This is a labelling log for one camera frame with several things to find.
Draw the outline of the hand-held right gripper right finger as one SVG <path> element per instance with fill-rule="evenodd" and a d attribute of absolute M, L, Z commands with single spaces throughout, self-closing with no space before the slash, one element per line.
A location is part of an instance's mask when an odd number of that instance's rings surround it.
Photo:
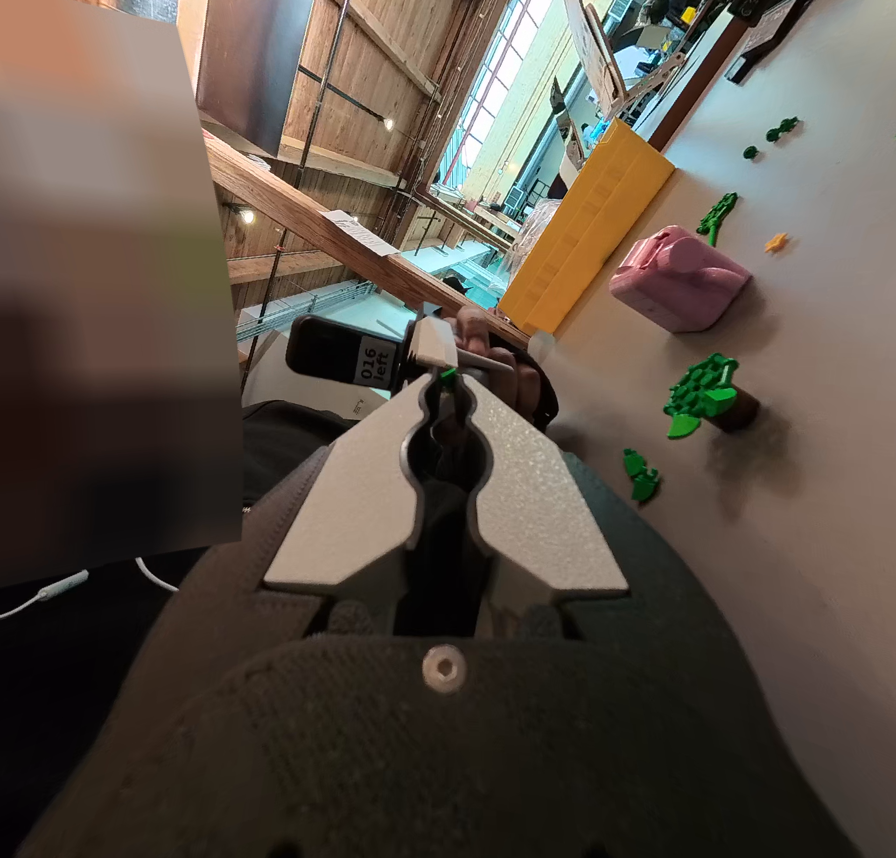
<path fill-rule="evenodd" d="M 488 561 L 476 628 L 516 628 L 532 606 L 618 598 L 629 584 L 562 451 L 464 373 L 456 396 L 483 449 L 469 533 Z"/>

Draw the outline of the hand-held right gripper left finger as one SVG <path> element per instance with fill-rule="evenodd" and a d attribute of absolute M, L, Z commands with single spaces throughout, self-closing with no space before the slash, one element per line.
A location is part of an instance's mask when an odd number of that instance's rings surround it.
<path fill-rule="evenodd" d="M 409 446 L 431 416 L 427 395 L 439 391 L 427 373 L 331 445 L 264 575 L 268 588 L 358 601 L 376 628 L 394 626 L 424 517 Z"/>

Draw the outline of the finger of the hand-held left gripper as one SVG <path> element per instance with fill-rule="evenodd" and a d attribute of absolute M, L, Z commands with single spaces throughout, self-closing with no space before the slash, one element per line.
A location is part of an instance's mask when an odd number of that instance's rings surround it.
<path fill-rule="evenodd" d="M 449 322 L 442 319 L 417 321 L 410 340 L 410 361 L 425 368 L 457 368 L 458 349 Z"/>

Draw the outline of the green web plant assembly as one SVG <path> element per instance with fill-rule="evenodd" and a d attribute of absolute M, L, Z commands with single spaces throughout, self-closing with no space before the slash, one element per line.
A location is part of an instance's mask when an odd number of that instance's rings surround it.
<path fill-rule="evenodd" d="M 710 426 L 726 433 L 747 428 L 758 416 L 760 402 L 735 384 L 734 377 L 739 367 L 738 360 L 733 357 L 725 357 L 720 353 L 713 353 L 699 363 L 690 365 L 678 382 L 670 387 L 668 399 L 663 406 L 663 413 L 668 416 L 670 422 L 671 416 L 675 414 L 700 416 L 701 424 L 707 422 Z M 737 389 L 736 403 L 723 416 L 705 418 L 700 410 L 700 394 L 705 390 L 727 386 Z"/>

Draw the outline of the person's left hand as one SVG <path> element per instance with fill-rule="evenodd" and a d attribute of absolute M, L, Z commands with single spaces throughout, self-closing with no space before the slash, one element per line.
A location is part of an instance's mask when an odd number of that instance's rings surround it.
<path fill-rule="evenodd" d="M 517 414 L 545 434 L 559 412 L 554 388 L 544 371 L 524 350 L 492 333 L 490 316 L 478 307 L 461 307 L 446 318 L 458 350 L 502 363 L 511 369 L 490 376 L 492 391 Z"/>

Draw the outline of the person's black jacket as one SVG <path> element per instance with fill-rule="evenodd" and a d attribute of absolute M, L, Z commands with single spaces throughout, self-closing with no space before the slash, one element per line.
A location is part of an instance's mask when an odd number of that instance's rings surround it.
<path fill-rule="evenodd" d="M 251 508 L 355 423 L 282 400 L 243 412 L 243 506 Z M 16 849 L 94 743 L 173 594 L 135 562 L 2 620 L 1 855 Z"/>

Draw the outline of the scattered green leaf pieces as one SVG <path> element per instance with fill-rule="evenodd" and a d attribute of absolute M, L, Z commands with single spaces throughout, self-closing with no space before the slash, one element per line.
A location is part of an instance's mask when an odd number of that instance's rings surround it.
<path fill-rule="evenodd" d="M 649 467 L 644 456 L 635 449 L 623 449 L 623 467 L 632 483 L 631 499 L 638 504 L 652 500 L 660 485 L 659 471 Z"/>

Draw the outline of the paper sign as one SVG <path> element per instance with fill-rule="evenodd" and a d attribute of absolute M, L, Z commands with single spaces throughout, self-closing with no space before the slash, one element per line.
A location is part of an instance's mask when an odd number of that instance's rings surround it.
<path fill-rule="evenodd" d="M 379 257 L 399 253 L 398 249 L 377 237 L 372 231 L 361 225 L 357 217 L 348 214 L 344 210 L 326 211 L 322 216 L 337 225 L 348 237 L 351 237 L 355 242 L 368 248 Z"/>

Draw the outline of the clear plastic bags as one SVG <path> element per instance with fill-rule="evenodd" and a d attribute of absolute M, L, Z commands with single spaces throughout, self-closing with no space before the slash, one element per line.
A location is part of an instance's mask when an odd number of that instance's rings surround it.
<path fill-rule="evenodd" d="M 532 252 L 536 242 L 546 230 L 548 224 L 561 204 L 561 200 L 542 199 L 523 222 L 519 235 L 504 256 L 498 270 L 499 278 L 506 287 L 513 282 L 522 264 Z"/>

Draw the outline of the yellow plastic bin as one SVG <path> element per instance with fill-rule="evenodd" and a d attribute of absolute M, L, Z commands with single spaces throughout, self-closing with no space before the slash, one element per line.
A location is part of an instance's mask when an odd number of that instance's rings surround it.
<path fill-rule="evenodd" d="M 674 171 L 613 121 L 499 303 L 512 324 L 528 336 L 553 334 Z"/>

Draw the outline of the pink brick watering can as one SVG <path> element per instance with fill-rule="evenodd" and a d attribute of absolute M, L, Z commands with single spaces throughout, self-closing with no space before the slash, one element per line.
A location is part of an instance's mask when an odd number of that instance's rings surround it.
<path fill-rule="evenodd" d="M 698 235 L 669 225 L 633 245 L 609 292 L 672 334 L 697 333 L 720 319 L 752 277 Z"/>

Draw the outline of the green flat stem piece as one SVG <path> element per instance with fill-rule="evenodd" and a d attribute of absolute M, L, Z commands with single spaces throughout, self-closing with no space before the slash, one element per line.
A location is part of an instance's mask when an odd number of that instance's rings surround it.
<path fill-rule="evenodd" d="M 737 201 L 738 194 L 736 192 L 724 194 L 697 225 L 697 235 L 706 237 L 709 246 L 717 246 L 721 227 L 727 216 L 733 211 Z"/>

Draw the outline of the wooden cardboard stand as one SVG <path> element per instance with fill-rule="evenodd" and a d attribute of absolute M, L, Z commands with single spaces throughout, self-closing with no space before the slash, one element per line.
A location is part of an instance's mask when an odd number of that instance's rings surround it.
<path fill-rule="evenodd" d="M 564 0 L 564 5 L 581 68 L 596 95 L 599 112 L 608 122 L 651 91 L 662 88 L 686 63 L 687 55 L 675 52 L 628 86 L 593 5 L 582 0 Z"/>

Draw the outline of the small black flat device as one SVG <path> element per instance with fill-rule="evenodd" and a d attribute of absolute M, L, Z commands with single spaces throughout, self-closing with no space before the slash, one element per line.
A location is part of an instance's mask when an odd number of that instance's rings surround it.
<path fill-rule="evenodd" d="M 812 4 L 812 0 L 781 2 L 764 13 L 752 28 L 745 46 L 725 71 L 724 79 L 740 84 L 756 65 L 777 49 Z"/>

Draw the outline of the wooden post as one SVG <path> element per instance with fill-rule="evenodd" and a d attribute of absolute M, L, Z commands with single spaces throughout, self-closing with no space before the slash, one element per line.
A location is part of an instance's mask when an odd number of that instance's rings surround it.
<path fill-rule="evenodd" d="M 203 138 L 211 178 L 216 184 L 339 261 L 360 278 L 415 309 L 430 303 L 453 316 L 462 307 L 478 310 L 465 295 L 420 270 L 402 255 L 378 255 L 326 217 L 325 209 L 318 202 L 261 169 L 225 141 L 207 130 L 203 130 Z"/>

